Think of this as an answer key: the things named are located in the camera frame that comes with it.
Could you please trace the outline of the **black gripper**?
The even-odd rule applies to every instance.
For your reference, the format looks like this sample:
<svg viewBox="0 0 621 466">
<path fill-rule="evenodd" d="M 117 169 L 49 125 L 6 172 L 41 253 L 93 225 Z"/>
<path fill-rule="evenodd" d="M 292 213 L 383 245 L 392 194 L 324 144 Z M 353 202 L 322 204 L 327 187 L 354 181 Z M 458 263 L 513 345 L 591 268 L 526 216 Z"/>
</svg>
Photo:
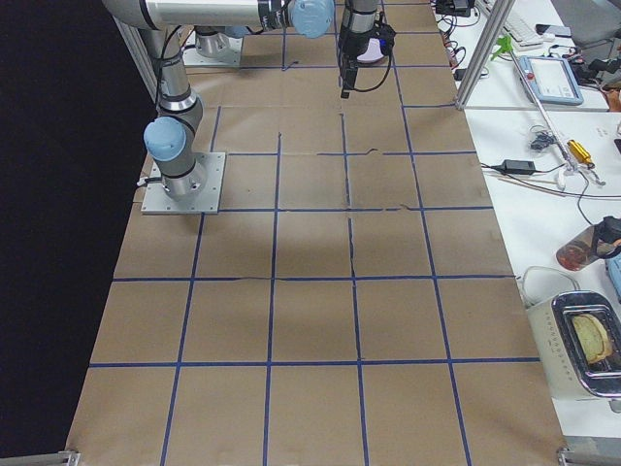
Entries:
<svg viewBox="0 0 621 466">
<path fill-rule="evenodd" d="M 366 52 L 369 41 L 373 37 L 371 30 L 354 32 L 351 29 L 342 29 L 339 34 L 339 67 L 343 83 L 341 98 L 348 99 L 350 90 L 356 84 L 358 73 L 358 56 Z"/>
</svg>

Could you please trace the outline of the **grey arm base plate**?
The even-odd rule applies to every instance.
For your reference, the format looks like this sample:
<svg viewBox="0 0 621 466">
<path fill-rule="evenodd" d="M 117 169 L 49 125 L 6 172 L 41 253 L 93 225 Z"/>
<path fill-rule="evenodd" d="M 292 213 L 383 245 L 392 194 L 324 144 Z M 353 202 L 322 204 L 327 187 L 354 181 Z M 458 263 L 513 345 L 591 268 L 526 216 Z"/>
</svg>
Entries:
<svg viewBox="0 0 621 466">
<path fill-rule="evenodd" d="M 167 179 L 151 162 L 141 211 L 146 215 L 216 215 L 219 211 L 226 154 L 195 153 L 194 170 L 184 178 Z"/>
</svg>

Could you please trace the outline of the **second arm base plate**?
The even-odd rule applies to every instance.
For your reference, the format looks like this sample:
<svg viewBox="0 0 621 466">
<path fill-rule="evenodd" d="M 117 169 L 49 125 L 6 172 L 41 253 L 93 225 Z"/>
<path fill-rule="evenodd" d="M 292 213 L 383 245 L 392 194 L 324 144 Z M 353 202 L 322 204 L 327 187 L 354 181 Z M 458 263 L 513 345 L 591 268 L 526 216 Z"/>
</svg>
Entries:
<svg viewBox="0 0 621 466">
<path fill-rule="evenodd" d="M 238 68 L 241 63 L 243 40 L 223 34 L 192 35 L 183 50 L 183 62 L 193 68 Z"/>
</svg>

